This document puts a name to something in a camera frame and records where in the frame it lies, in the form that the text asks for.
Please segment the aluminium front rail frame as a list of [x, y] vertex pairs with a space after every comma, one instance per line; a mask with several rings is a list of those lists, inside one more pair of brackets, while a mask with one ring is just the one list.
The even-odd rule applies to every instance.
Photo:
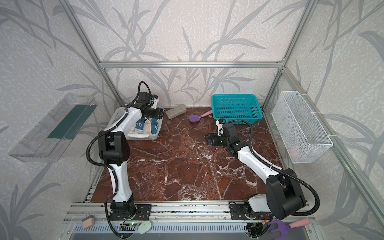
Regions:
[[[152, 223], [149, 234], [200, 234], [200, 233], [239, 233], [246, 236], [250, 228], [260, 225], [266, 228], [268, 220], [231, 220], [228, 201], [201, 202], [138, 202], [151, 204], [148, 221]], [[82, 229], [82, 219], [95, 217], [95, 225]], [[57, 240], [69, 240], [76, 234], [112, 234], [117, 231], [126, 237], [139, 237], [138, 227], [135, 231], [122, 231], [120, 224], [143, 221], [111, 221], [106, 217], [102, 203], [73, 203], [56, 235]]]

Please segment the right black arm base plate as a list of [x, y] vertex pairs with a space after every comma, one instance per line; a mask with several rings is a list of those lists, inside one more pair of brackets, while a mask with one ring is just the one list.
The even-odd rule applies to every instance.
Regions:
[[266, 212], [254, 212], [251, 207], [244, 203], [229, 202], [228, 207], [230, 209], [231, 220], [264, 221], [269, 220], [272, 216], [272, 214]]

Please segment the white perforated plastic basket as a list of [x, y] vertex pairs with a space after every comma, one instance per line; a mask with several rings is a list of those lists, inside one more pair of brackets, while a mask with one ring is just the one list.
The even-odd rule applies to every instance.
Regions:
[[[124, 107], [117, 108], [105, 130], [109, 129], [126, 113]], [[156, 140], [162, 127], [163, 119], [145, 118], [138, 119], [133, 127], [127, 131], [118, 125], [118, 131], [123, 131], [127, 140]]]

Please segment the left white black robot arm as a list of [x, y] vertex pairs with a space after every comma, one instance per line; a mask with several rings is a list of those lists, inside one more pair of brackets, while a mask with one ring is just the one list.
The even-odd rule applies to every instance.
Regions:
[[127, 138], [137, 121], [151, 120], [161, 125], [164, 109], [146, 104], [129, 104], [115, 110], [108, 127], [100, 131], [86, 150], [87, 160], [108, 169], [112, 181], [113, 196], [111, 210], [115, 212], [136, 212], [133, 192], [129, 185], [127, 164], [131, 149]]

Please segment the purple pink toy spatula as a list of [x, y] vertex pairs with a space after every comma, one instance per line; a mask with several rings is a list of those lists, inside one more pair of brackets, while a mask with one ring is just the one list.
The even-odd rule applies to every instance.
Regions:
[[188, 118], [190, 120], [191, 123], [196, 123], [196, 122], [199, 122], [202, 118], [212, 114], [212, 110], [202, 114], [202, 115], [190, 115]]

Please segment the blue beige Doraemon towel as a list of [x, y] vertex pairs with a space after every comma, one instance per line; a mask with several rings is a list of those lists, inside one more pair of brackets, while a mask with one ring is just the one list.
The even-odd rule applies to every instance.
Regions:
[[134, 133], [136, 134], [156, 134], [162, 119], [141, 118], [136, 122]]

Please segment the purple pink toy fork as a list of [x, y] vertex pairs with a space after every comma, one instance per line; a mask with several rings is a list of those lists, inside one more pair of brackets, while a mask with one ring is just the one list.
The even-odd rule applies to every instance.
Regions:
[[274, 220], [274, 221], [270, 221], [268, 223], [269, 226], [274, 225], [274, 224], [277, 225], [277, 228], [271, 230], [271, 232], [272, 233], [274, 233], [274, 232], [280, 233], [280, 236], [277, 238], [274, 238], [274, 240], [283, 240], [288, 236], [289, 229], [307, 226], [310, 224], [310, 220], [305, 218], [305, 219], [301, 219], [301, 220], [295, 221], [295, 222], [290, 223], [290, 224], [286, 224], [281, 220]]

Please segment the grey sponge block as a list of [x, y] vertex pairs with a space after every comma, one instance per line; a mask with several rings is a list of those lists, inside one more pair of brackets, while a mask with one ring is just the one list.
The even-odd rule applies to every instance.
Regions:
[[185, 105], [178, 105], [166, 111], [166, 115], [169, 119], [173, 119], [187, 112]]

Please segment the brown square block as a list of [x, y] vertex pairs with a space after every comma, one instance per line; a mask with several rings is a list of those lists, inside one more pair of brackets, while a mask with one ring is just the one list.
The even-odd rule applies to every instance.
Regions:
[[82, 219], [82, 229], [86, 230], [95, 225], [95, 217], [90, 215]]

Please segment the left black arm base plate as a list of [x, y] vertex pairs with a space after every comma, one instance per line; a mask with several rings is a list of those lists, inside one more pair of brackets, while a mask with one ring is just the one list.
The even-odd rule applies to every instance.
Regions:
[[136, 208], [130, 212], [111, 210], [109, 217], [111, 221], [147, 221], [150, 218], [151, 209], [151, 204], [138, 204]]

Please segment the pale green oval disc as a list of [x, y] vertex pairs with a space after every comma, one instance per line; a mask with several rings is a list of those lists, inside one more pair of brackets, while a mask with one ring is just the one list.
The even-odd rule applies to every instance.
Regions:
[[138, 226], [138, 233], [139, 234], [145, 234], [148, 232], [152, 227], [152, 223], [150, 221], [143, 221], [139, 226]]

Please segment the clear acrylic wall shelf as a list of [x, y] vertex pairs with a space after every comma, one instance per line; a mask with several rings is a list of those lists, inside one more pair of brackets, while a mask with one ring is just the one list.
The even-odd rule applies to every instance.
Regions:
[[98, 106], [94, 97], [67, 94], [10, 152], [24, 163], [55, 163]]

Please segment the teal plastic basket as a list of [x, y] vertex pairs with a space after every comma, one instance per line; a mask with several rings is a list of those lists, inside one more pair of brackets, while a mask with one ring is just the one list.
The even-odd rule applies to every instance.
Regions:
[[243, 120], [252, 125], [263, 118], [260, 104], [252, 94], [212, 95], [211, 106], [215, 120]]

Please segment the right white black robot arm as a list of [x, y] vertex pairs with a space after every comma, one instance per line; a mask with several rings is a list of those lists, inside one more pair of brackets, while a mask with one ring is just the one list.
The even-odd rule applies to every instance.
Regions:
[[217, 132], [205, 136], [208, 145], [222, 146], [230, 155], [248, 166], [264, 182], [267, 192], [256, 194], [244, 201], [243, 214], [253, 220], [259, 214], [283, 220], [288, 216], [305, 217], [320, 208], [320, 196], [305, 181], [299, 179], [292, 169], [282, 169], [272, 164], [252, 146], [253, 137], [240, 140], [236, 121], [219, 119]]

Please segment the small green circuit board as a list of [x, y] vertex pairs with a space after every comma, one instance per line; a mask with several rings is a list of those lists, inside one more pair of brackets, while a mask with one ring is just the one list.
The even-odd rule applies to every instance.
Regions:
[[141, 222], [123, 223], [123, 224], [120, 224], [120, 228], [122, 231], [135, 231], [135, 229], [140, 225], [141, 225]]

